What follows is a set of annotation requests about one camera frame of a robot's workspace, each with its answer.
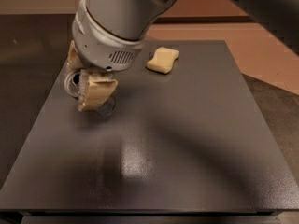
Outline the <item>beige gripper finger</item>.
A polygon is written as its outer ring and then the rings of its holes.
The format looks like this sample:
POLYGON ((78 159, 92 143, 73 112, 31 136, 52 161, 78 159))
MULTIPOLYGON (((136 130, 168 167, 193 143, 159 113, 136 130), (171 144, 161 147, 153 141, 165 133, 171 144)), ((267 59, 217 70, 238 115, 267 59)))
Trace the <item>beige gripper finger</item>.
POLYGON ((79 76, 78 110, 93 111, 101 106, 116 90, 118 80, 113 73, 82 69, 79 76))
POLYGON ((84 68, 83 63, 81 62, 81 59, 78 56, 78 51, 75 46, 75 41, 72 40, 69 45, 69 50, 67 54, 66 59, 66 71, 77 71, 84 68))

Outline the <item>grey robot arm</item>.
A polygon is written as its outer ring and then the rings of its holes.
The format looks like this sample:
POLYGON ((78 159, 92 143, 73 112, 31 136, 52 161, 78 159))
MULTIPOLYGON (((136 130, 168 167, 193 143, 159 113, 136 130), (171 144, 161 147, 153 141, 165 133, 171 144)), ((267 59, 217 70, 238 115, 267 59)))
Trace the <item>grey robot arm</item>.
MULTIPOLYGON (((110 98, 116 72, 128 69, 155 20, 177 0, 80 0, 66 60, 65 91, 78 110, 110 98)), ((299 51, 299 0, 231 0, 292 51, 299 51)))

